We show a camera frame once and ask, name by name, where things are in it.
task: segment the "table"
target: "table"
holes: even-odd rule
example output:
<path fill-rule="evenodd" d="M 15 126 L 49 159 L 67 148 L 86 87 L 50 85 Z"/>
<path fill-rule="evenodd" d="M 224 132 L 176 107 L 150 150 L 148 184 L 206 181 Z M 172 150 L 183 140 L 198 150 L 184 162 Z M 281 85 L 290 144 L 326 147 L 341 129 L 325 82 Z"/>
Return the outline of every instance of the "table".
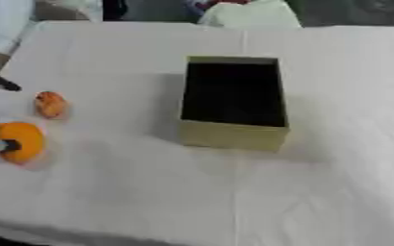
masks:
<path fill-rule="evenodd" d="M 279 154 L 178 144 L 188 55 L 280 58 Z M 41 124 L 52 154 L 39 170 L 0 163 L 2 228 L 90 245 L 394 245 L 394 28 L 48 22 L 2 75 L 24 90 L 0 91 L 0 112 Z M 68 120 L 32 115 L 46 89 Z"/>

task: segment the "open box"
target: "open box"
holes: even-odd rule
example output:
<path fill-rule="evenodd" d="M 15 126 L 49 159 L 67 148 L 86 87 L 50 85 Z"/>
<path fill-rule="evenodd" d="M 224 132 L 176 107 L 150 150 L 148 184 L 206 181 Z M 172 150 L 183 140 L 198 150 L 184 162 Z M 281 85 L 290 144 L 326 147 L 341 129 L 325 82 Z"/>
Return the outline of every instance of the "open box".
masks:
<path fill-rule="evenodd" d="M 288 131 L 277 59 L 189 58 L 183 144 L 278 151 Z"/>

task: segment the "small orange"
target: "small orange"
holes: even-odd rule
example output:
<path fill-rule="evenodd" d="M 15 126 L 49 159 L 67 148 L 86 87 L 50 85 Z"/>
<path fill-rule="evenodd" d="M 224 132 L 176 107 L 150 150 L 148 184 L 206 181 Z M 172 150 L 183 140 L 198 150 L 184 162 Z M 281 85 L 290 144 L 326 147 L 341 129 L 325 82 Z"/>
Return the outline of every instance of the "small orange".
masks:
<path fill-rule="evenodd" d="M 67 102 L 56 92 L 43 91 L 39 93 L 34 101 L 38 113 L 45 118 L 55 118 L 65 112 Z"/>
<path fill-rule="evenodd" d="M 19 165 L 33 159 L 44 147 L 41 130 L 25 122 L 0 123 L 0 139 L 14 139 L 20 144 L 20 150 L 0 153 L 2 159 Z"/>

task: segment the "box side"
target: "box side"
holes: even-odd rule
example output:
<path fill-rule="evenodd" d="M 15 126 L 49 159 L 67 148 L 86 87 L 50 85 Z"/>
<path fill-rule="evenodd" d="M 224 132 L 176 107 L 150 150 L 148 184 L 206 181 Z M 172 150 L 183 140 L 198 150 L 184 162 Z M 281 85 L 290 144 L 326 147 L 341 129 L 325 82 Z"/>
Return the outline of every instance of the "box side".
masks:
<path fill-rule="evenodd" d="M 250 149 L 277 152 L 288 128 L 235 125 L 182 120 L 180 138 L 184 145 Z"/>

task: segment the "white object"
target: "white object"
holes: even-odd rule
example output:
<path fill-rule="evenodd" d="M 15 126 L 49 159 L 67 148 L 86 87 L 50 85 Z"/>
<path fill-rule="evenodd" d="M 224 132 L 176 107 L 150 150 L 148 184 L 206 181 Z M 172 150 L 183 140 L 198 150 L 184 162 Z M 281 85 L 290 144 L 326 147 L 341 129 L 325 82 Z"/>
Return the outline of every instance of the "white object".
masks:
<path fill-rule="evenodd" d="M 0 53 L 9 54 L 28 26 L 34 0 L 0 0 Z"/>
<path fill-rule="evenodd" d="M 31 24 L 36 0 L 0 0 L 0 53 L 9 55 Z M 103 20 L 101 0 L 46 0 L 82 12 L 92 21 Z"/>
<path fill-rule="evenodd" d="M 174 141 L 189 55 L 280 58 L 279 154 Z M 394 28 L 46 23 L 2 76 L 24 88 L 0 91 L 3 113 L 31 117 L 46 89 L 73 106 L 46 122 L 49 168 L 0 163 L 3 228 L 97 246 L 394 245 Z"/>
<path fill-rule="evenodd" d="M 246 5 L 218 3 L 205 12 L 199 24 L 227 28 L 301 27 L 284 0 L 258 0 Z"/>

